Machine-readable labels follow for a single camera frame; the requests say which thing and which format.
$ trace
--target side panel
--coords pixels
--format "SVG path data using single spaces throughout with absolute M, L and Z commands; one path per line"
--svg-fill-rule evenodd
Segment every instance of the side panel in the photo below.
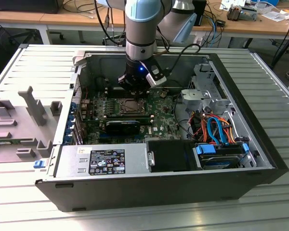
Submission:
M 36 186 L 59 210 L 70 212 L 238 199 L 275 171 L 115 180 L 38 180 Z
M 229 75 L 225 66 L 219 59 L 218 55 L 210 54 L 210 58 L 212 59 L 215 66 L 215 68 L 213 69 L 216 74 L 220 75 L 220 78 L 223 81 L 221 84 L 228 93 L 228 96 L 231 97 L 232 98 L 231 100 L 233 100 L 236 103 L 240 113 L 244 117 L 248 127 L 255 136 L 257 142 L 259 143 L 261 149 L 269 159 L 272 166 L 278 169 L 276 174 L 272 175 L 269 179 L 263 182 L 263 183 L 272 183 L 273 181 L 284 175 L 286 172 L 288 172 L 289 169 L 285 164 L 284 160 L 281 158 L 277 149 L 273 145 L 272 141 L 264 131 L 259 120 L 257 119 L 255 114 L 249 107 L 248 103 L 244 99 L 240 90 L 234 83 L 233 79 Z

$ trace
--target chair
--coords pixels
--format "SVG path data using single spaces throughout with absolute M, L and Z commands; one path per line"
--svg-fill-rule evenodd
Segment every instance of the chair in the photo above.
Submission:
M 16 41 L 14 40 L 14 38 L 19 38 L 19 37 L 23 37 L 23 36 L 26 36 L 25 40 L 22 42 L 22 43 L 24 43 L 24 44 L 29 43 L 29 41 L 30 41 L 32 38 L 33 38 L 35 41 L 38 40 L 38 39 L 41 39 L 41 40 L 42 40 L 42 38 L 41 38 L 38 30 L 36 30 L 36 29 L 26 29 L 26 30 L 27 30 L 27 32 L 20 33 L 20 34 L 17 34 L 17 35 L 13 35 L 13 36 L 8 37 L 9 43 L 12 44 L 12 45 L 15 45 L 15 44 L 16 44 Z M 63 34 L 62 34 L 61 32 L 51 31 L 50 34 L 59 35 L 60 40 L 64 40 Z

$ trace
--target slotted aluminum surface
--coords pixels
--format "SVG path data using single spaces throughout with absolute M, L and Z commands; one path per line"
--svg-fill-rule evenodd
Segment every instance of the slotted aluminum surface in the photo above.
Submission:
M 110 49 L 56 45 L 19 49 L 0 76 L 0 99 L 24 104 L 17 90 L 28 84 L 36 86 L 33 95 L 44 104 L 61 99 L 73 73 L 74 51 Z M 202 52 L 219 55 L 289 167 L 286 87 L 248 50 Z M 45 172 L 35 171 L 31 162 L 0 164 L 0 230 L 289 230 L 289 172 L 235 201 L 72 213 L 58 211 L 34 186 L 40 174 Z M 116 196 L 116 189 L 109 190 Z

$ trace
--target motherboard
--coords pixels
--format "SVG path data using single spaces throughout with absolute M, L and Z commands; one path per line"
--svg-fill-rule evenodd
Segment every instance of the motherboard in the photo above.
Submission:
M 166 89 L 150 90 L 137 100 L 97 92 L 81 104 L 84 144 L 179 140 L 173 98 Z

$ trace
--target power supply label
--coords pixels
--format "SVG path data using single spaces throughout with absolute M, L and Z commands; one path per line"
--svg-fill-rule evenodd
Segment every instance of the power supply label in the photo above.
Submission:
M 124 149 L 91 151 L 90 175 L 124 174 L 125 167 Z

